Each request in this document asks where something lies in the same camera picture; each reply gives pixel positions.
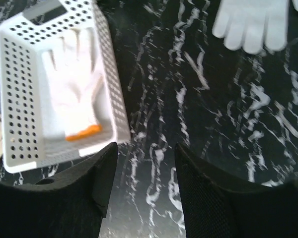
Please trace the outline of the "white glove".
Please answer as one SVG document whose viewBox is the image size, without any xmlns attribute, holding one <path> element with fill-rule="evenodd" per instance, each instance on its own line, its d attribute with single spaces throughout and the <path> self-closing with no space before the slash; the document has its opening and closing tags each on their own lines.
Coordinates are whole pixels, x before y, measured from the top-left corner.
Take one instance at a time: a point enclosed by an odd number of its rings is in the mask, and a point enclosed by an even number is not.
<svg viewBox="0 0 298 238">
<path fill-rule="evenodd" d="M 212 34 L 224 46 L 255 55 L 263 46 L 281 51 L 287 44 L 289 0 L 223 0 Z"/>
</svg>

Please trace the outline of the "yellow palm glove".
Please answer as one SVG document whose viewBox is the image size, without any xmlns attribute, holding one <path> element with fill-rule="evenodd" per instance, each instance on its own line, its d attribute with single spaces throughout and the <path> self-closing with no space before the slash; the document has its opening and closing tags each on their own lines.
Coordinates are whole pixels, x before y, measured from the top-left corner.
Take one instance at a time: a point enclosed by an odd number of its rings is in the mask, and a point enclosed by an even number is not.
<svg viewBox="0 0 298 238">
<path fill-rule="evenodd" d="M 91 28 L 68 30 L 42 54 L 51 103 L 61 120 L 66 141 L 96 135 L 102 125 L 94 103 L 104 83 L 101 59 Z"/>
</svg>

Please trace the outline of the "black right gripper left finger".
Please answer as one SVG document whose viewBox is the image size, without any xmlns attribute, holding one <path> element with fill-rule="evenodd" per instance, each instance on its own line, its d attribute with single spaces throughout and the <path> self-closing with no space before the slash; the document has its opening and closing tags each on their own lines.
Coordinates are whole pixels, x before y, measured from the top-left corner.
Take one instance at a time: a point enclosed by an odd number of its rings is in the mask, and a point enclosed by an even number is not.
<svg viewBox="0 0 298 238">
<path fill-rule="evenodd" d="M 96 238 L 106 217 L 118 159 L 108 144 L 36 184 L 0 181 L 0 238 Z"/>
</svg>

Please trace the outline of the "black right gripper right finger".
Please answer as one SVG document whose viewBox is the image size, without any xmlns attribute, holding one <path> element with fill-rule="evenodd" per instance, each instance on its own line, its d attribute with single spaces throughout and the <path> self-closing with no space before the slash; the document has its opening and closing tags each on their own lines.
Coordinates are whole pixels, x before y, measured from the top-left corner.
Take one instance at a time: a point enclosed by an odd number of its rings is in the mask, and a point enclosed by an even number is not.
<svg viewBox="0 0 298 238">
<path fill-rule="evenodd" d="M 298 238 L 298 178 L 268 187 L 236 177 L 178 143 L 174 158 L 189 238 Z"/>
</svg>

